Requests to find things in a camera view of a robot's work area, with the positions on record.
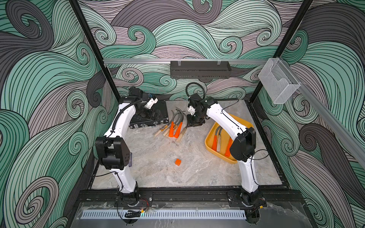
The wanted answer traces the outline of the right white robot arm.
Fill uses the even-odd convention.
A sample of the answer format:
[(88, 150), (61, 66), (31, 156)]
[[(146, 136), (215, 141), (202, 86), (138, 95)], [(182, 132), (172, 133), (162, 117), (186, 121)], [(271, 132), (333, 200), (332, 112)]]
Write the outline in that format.
[(206, 97), (201, 84), (191, 82), (185, 87), (185, 92), (189, 101), (188, 126), (201, 126), (209, 117), (222, 127), (232, 139), (230, 154), (238, 162), (243, 204), (250, 209), (260, 209), (267, 206), (266, 201), (261, 197), (254, 170), (255, 129), (239, 123), (220, 106), (217, 100)]

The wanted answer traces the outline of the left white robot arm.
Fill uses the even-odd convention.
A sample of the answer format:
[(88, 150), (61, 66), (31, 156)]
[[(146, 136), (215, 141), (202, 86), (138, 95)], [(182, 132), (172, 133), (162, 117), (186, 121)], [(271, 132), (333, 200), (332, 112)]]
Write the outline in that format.
[(125, 142), (127, 129), (135, 114), (151, 110), (157, 102), (156, 96), (149, 95), (143, 103), (143, 91), (131, 87), (128, 96), (120, 98), (118, 112), (107, 132), (96, 139), (98, 161), (115, 177), (121, 200), (138, 202), (140, 197), (138, 184), (129, 169), (131, 153)]

